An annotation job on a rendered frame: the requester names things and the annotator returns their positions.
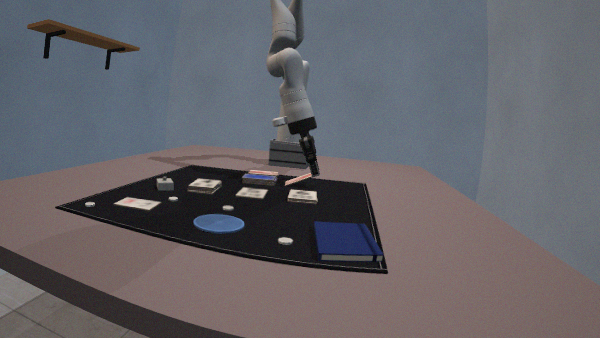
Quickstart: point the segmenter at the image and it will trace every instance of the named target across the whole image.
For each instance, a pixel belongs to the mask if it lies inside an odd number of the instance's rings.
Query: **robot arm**
[[[309,131],[317,128],[315,116],[308,101],[308,62],[302,60],[296,47],[304,37],[302,20],[302,0],[292,0],[289,8],[281,0],[271,0],[273,15],[273,35],[267,69],[275,77],[283,77],[279,87],[282,118],[277,125],[287,124],[290,134],[300,135],[300,146],[310,165],[313,176],[319,175],[315,141]]]

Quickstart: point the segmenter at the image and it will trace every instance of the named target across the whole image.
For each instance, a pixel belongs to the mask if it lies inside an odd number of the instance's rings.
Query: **blue disc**
[[[244,228],[244,221],[229,215],[209,214],[196,217],[194,225],[203,231],[226,234],[242,230]]]

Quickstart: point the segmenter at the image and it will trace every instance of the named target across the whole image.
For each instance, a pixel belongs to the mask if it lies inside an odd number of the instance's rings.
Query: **black bracket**
[[[104,67],[104,69],[108,69],[108,67],[110,67],[110,53],[112,53],[112,52],[122,52],[124,50],[125,50],[125,47],[107,50],[106,51],[106,67]]]
[[[65,31],[65,30],[60,30],[60,31],[52,32],[52,33],[46,33],[46,43],[44,44],[44,59],[47,59],[50,57],[50,38],[52,38],[53,36],[63,35],[66,33],[67,33],[67,31]]]

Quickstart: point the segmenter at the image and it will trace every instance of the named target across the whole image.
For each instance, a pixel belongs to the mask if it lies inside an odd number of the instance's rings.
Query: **white disc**
[[[289,237],[279,237],[279,239],[277,241],[281,245],[290,245],[290,244],[294,243],[294,240]]]

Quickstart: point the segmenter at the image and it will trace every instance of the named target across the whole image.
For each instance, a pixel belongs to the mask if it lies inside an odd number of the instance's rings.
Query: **gray floor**
[[[143,338],[0,270],[2,338]]]

